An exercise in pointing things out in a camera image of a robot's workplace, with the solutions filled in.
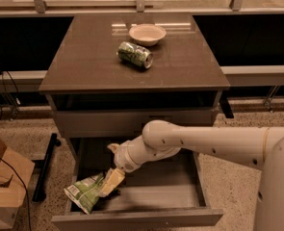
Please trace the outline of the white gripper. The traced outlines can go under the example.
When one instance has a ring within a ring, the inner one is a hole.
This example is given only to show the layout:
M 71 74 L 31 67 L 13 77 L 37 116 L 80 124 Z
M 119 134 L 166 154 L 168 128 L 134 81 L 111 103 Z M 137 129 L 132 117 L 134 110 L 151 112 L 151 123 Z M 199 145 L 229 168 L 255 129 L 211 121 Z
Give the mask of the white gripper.
M 130 156 L 132 146 L 129 141 L 123 144 L 111 143 L 107 145 L 114 154 L 114 163 L 117 168 L 110 168 L 99 189 L 99 196 L 109 195 L 125 178 L 125 172 L 130 173 L 141 167 Z

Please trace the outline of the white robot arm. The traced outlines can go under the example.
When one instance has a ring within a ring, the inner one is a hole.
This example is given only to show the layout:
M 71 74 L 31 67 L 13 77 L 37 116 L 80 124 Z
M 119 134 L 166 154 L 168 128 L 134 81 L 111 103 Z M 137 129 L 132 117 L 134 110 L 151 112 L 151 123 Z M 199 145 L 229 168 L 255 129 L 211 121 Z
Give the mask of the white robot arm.
M 190 127 L 153 120 L 140 136 L 108 148 L 116 167 L 104 179 L 102 197 L 143 164 L 188 149 L 259 169 L 253 231 L 284 231 L 284 127 Z

